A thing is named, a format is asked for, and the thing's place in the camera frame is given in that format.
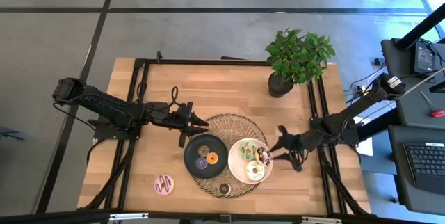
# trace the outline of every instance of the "donut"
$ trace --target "donut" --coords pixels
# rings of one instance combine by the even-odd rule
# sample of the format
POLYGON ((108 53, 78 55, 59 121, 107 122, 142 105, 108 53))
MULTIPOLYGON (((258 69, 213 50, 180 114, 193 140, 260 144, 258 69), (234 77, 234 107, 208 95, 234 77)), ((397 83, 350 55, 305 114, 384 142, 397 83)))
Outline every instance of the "donut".
POLYGON ((229 184, 227 184, 225 182, 221 183, 220 186, 218 187, 218 191, 222 195, 228 195, 230 193, 230 186, 229 186, 229 184))
POLYGON ((246 161, 251 161, 255 159, 255 145, 249 141, 246 141, 240 146, 240 153, 243 159, 246 161))
POLYGON ((257 160, 259 165, 267 166, 270 163, 270 158, 272 156, 270 155, 270 152, 266 150, 264 147, 260 147, 255 152, 255 159, 257 160))
POLYGON ((169 175, 160 175, 154 180, 154 190, 161 196, 167 196, 173 191, 173 178, 169 175))
POLYGON ((204 157, 200 157, 195 161, 196 168, 204 170, 207 167, 207 160, 204 157))
POLYGON ((197 153, 201 157, 206 157, 210 153, 210 149, 206 145, 202 145, 197 149, 197 153))
POLYGON ((211 152, 209 155, 207 155, 207 162, 210 165, 216 164, 218 162, 218 155, 214 152, 211 152))
POLYGON ((251 161, 248 166, 245 167, 245 171, 252 181, 256 182, 264 177, 266 170, 263 166, 259 165, 257 161, 251 161))

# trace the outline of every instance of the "concrete floor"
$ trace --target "concrete floor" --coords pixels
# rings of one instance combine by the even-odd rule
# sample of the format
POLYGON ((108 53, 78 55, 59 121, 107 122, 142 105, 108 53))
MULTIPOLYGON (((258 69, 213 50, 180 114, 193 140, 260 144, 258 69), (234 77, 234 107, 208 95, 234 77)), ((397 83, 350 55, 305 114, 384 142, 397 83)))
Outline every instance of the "concrete floor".
MULTIPOLYGON (((444 2, 428 1, 433 8, 444 2)), ((102 7, 103 3, 104 0, 0 0, 0 7, 102 7)), ((423 5, 420 0, 112 0, 111 7, 422 8, 423 5)), ((0 216, 33 211, 64 119, 63 114, 51 107, 51 94, 58 79, 79 75, 98 17, 98 13, 0 13, 0 125, 28 135, 24 141, 0 140, 0 216)), ((105 90, 115 58, 154 58, 157 50, 165 58, 224 55, 264 60, 268 56, 264 47, 276 31, 291 26, 331 36, 337 51, 333 61, 339 64, 342 84, 347 89, 351 82, 377 69, 371 61, 381 57, 381 40, 403 36, 424 17, 307 13, 108 14, 88 83, 105 90)), ((439 36, 433 30, 424 38, 438 40, 439 36)), ((83 109, 78 116, 96 118, 94 113, 83 109)), ((49 211, 75 209, 91 140, 89 128, 76 122, 49 211)), ((411 213, 403 206, 389 203, 385 198, 396 196, 391 190, 394 181, 375 173, 364 175, 374 214, 445 222, 441 216, 411 213)))

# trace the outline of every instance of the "keyboard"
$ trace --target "keyboard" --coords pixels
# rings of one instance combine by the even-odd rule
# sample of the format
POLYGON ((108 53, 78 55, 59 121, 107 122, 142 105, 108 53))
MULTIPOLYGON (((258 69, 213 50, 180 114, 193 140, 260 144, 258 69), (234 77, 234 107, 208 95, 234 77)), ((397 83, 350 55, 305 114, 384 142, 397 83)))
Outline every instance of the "keyboard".
POLYGON ((414 185, 445 195, 445 143, 404 143, 414 185))

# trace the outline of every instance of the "woven placemat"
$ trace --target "woven placemat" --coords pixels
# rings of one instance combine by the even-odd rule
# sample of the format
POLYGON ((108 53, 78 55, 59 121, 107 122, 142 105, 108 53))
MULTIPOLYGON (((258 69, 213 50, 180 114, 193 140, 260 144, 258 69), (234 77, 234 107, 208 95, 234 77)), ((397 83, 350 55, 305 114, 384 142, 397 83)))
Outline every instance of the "woven placemat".
MULTIPOLYGON (((243 138, 255 138, 267 145, 266 137, 260 128, 251 120, 244 116, 236 114, 219 114, 206 120, 209 123, 206 134, 213 134, 219 137, 230 151, 233 144, 243 138)), ((211 179, 200 179, 193 177, 197 185, 209 195, 217 198, 236 198, 251 192, 258 187, 259 184, 245 184, 240 182, 230 172, 229 166, 226 165, 221 174, 211 179), (221 183, 230 185, 230 193, 222 195, 218 191, 221 183)))

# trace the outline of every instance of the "black plate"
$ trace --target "black plate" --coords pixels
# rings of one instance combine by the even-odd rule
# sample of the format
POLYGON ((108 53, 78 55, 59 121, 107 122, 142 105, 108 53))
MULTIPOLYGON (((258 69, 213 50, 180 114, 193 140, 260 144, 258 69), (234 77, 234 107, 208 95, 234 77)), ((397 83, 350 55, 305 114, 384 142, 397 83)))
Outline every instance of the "black plate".
POLYGON ((184 163, 191 175, 201 179, 210 179, 224 170, 228 156, 229 152, 221 139, 211 134, 202 134, 187 144, 184 150, 184 163), (202 145, 206 145, 210 152, 215 152, 218 155, 218 162, 213 165, 208 164, 205 169, 199 170, 196 168, 195 162, 200 158, 197 149, 202 145))

